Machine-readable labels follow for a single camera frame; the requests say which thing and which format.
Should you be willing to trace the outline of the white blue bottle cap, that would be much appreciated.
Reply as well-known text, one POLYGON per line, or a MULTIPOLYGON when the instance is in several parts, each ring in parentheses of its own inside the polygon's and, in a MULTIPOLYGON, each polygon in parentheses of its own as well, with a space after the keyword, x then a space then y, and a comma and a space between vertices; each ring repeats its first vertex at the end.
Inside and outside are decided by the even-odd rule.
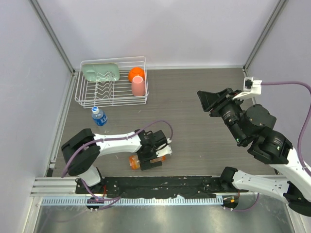
POLYGON ((100 112, 100 109, 97 106, 92 107, 91 110, 93 114, 98 114, 100 112))

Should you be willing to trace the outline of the blue label water bottle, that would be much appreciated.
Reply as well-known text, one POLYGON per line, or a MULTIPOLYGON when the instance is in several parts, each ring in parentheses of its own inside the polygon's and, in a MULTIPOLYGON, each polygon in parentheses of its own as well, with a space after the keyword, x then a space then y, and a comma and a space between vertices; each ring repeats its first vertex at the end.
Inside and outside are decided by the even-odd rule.
POLYGON ((102 127, 107 123, 107 116, 102 109, 100 109, 100 112, 98 114, 92 113, 91 116, 92 116, 92 119, 94 120, 94 122, 97 124, 97 126, 102 127))

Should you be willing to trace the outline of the orange drink bottle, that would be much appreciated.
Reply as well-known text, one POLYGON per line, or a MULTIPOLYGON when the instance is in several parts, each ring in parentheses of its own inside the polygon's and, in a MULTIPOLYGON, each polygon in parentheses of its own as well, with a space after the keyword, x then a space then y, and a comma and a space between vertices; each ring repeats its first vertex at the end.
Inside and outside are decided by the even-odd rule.
MULTIPOLYGON (((163 157, 159 157, 159 158, 156 158, 156 159, 152 159, 150 160, 150 162, 158 162, 158 161, 161 161, 161 162, 164 162, 166 160, 166 156, 163 156, 163 157)), ((129 158, 129 163, 130 163, 130 166, 133 170, 136 170, 136 169, 140 169, 140 161, 138 159, 138 156, 137 155, 133 155, 129 158)))

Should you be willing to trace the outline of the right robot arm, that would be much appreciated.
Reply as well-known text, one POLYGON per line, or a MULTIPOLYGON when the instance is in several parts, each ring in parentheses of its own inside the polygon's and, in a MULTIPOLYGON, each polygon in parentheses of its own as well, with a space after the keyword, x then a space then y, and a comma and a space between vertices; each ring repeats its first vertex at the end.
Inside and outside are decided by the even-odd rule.
POLYGON ((248 147, 247 152, 256 160, 279 171, 287 180, 270 180, 233 167, 221 173, 219 185, 226 192, 247 190, 282 201, 293 211, 311 215, 311 176, 308 165, 300 160, 292 143, 275 131, 276 117, 260 104, 241 109, 242 91, 226 88, 212 93, 198 91, 204 112, 220 117, 234 137, 237 146, 248 147))

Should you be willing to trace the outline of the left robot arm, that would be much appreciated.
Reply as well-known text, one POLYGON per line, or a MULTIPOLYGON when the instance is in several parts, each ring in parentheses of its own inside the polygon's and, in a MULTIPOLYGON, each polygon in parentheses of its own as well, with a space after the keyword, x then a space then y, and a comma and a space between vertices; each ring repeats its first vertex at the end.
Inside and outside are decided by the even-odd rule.
POLYGON ((136 130, 117 135, 93 133, 83 129, 61 146, 66 162, 61 177, 67 174, 78 176, 92 193, 100 193, 103 181, 98 169, 93 165, 98 157, 116 153, 130 152, 132 169, 148 170, 162 165, 165 156, 172 153, 170 143, 162 130, 157 132, 136 130))

